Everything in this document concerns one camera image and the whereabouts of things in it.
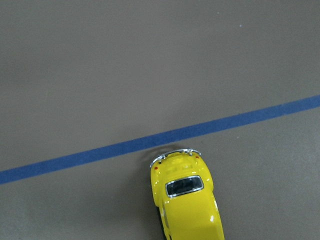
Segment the yellow beetle toy car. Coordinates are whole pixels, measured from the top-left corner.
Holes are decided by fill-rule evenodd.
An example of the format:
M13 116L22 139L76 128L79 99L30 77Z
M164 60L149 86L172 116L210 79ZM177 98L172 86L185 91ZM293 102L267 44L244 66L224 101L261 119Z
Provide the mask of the yellow beetle toy car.
M150 164L153 201L167 240L223 240L214 181L201 153L177 149Z

